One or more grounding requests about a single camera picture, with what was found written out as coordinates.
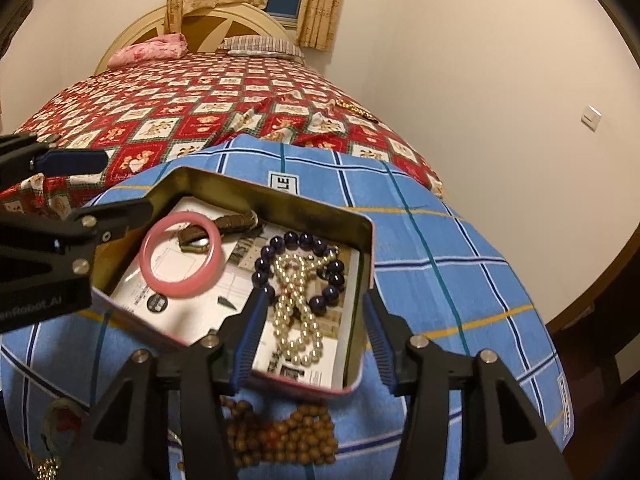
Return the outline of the pink bangle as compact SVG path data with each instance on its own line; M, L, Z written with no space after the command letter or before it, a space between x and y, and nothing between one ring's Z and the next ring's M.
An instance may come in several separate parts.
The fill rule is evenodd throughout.
M208 239L204 255L191 255L180 249L174 226L196 226ZM167 298L191 298L211 289L224 273L224 248L213 220L196 211L168 214L146 233L138 255L138 266L145 284Z

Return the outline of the brown strap wristwatch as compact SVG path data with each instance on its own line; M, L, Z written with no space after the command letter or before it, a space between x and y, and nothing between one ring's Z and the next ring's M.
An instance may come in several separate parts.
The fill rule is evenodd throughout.
M258 227L259 218L254 210L244 214L226 214L214 221L220 238L226 235L245 233ZM177 235L178 244L182 252L191 254L206 254L209 250L209 237L202 226L194 223L180 230Z

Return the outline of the pink metal tin box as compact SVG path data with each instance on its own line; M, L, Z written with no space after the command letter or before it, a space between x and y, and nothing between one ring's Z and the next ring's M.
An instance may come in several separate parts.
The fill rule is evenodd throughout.
M221 237L222 261L216 278L198 296L186 298L171 297L146 284L139 254L147 229L135 228L120 240L111 240L96 253L96 306L114 309L117 318L164 344L193 344L206 330L219 328L225 318L242 311L254 287L255 262L273 237L288 231L307 232L334 249L345 266L345 284L336 304L317 321L322 356L308 367L283 359L273 325L267 322L254 359L254 378L308 399L347 396L359 386L367 345L362 296L373 278L370 220L316 200L191 167L170 170L152 185L112 188L100 202L121 204L138 197L151 203L153 221L181 211L194 211L212 221L254 212L257 224Z

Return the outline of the red patterned bedspread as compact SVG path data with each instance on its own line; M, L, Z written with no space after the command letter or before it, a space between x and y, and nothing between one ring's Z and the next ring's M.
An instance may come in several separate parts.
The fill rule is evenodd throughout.
M440 177L407 141L380 118L368 122L336 100L362 107L312 68L284 58L195 53L108 70L61 91L20 129L60 148L104 150L106 169L30 177L2 192L1 207L65 217L144 170L239 134L391 162L442 195Z

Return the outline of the blue plaid cushion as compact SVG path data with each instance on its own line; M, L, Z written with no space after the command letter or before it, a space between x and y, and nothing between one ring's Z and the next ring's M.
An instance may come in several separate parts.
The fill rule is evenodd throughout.
M544 323L510 264L423 185L389 162L242 134L140 172L112 188L152 185L182 166L257 184L285 177L298 195L367 216L375 227L375 283L388 310L442 348L498 353L559 446L573 435L570 389ZM85 411L104 393L140 335L98 308L22 328L1 339L2 393L22 459L52 455L41 439L47 405Z

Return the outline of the pink floral pillow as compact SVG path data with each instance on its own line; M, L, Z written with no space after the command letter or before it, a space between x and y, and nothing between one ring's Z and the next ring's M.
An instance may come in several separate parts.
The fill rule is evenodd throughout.
M116 51L107 61L109 70L117 70L149 61L178 60L188 52L183 34L160 35Z

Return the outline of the cream wooden headboard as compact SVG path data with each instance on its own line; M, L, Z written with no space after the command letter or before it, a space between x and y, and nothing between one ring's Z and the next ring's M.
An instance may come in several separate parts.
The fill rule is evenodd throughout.
M124 29L106 50L94 73L105 72L116 51L163 35L165 14L166 8L161 6ZM248 3L192 11L183 17L182 33L190 52L215 52L227 37L249 34L294 40L277 20Z

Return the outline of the striped pillow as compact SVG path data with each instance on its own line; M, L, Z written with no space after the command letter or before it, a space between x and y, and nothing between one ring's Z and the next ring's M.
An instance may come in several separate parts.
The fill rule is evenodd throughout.
M274 56L275 58L303 58L303 52L288 39L270 36L243 35L224 38L220 50L232 55Z

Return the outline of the gold beads on bed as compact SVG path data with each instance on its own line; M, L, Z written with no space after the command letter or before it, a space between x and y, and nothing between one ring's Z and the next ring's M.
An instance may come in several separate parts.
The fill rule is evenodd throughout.
M378 124L378 118L372 115L370 112L365 110L364 108L354 104L353 102L336 100L335 105L339 107L341 110L346 110L350 114L357 115L368 122L373 122L374 124Z

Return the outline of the right beige curtain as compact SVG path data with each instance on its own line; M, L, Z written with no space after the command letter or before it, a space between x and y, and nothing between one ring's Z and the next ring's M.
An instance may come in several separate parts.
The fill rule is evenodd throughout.
M296 22L299 47L331 52L343 0L300 0Z

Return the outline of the brown door frame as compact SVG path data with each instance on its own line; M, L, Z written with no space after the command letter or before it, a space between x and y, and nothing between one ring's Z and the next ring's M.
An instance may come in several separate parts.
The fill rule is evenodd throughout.
M640 228L637 226L627 243L620 250L613 261L605 268L605 270L593 281L593 283L575 299L568 307L555 315L550 322L546 324L547 330L551 336L566 330L589 309L590 306L606 291L616 278L628 266L628 263L634 258L639 251L640 245Z

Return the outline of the white wall switch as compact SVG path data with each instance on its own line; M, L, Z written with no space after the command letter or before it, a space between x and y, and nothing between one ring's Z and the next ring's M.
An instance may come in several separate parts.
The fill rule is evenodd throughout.
M600 125L602 114L593 106L586 106L580 116L580 121L592 132L596 132Z

